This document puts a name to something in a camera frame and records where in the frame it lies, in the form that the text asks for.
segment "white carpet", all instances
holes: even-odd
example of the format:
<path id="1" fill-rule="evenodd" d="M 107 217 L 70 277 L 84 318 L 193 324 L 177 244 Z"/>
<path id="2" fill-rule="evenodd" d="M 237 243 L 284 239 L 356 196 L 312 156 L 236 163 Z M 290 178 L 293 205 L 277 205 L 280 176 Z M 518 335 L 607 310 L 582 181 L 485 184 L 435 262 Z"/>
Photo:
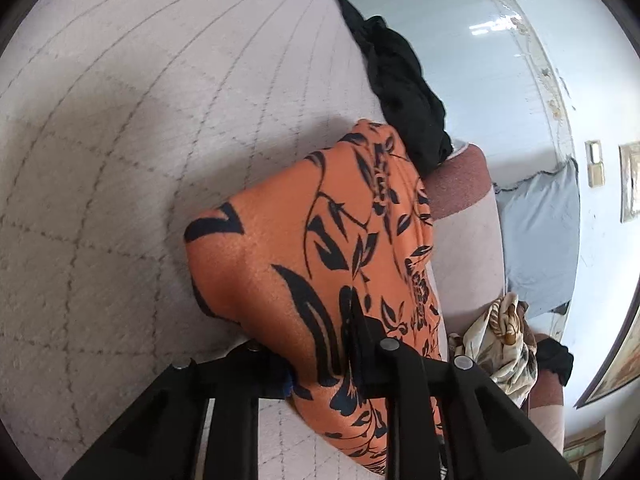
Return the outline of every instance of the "white carpet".
<path id="1" fill-rule="evenodd" d="M 36 4 L 0 57 L 0 416 L 44 480 L 174 356 L 238 339 L 194 304 L 189 219 L 360 117 L 333 0 Z M 367 477 L 263 408 L 260 480 Z"/>

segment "picture frame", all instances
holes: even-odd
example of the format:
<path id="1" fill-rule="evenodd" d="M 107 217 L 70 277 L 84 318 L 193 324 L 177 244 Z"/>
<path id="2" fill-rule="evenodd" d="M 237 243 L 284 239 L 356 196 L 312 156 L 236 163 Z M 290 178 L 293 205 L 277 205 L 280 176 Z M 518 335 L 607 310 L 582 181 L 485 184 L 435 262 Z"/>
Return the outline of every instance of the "picture frame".
<path id="1" fill-rule="evenodd" d="M 640 217 L 640 142 L 620 146 L 621 222 Z"/>
<path id="2" fill-rule="evenodd" d="M 564 446 L 562 455 L 578 477 L 583 480 L 597 480 L 600 477 L 605 432 L 579 438 Z"/>
<path id="3" fill-rule="evenodd" d="M 581 408 L 613 392 L 640 377 L 640 280 L 622 328 L 607 358 L 587 389 L 576 402 Z"/>

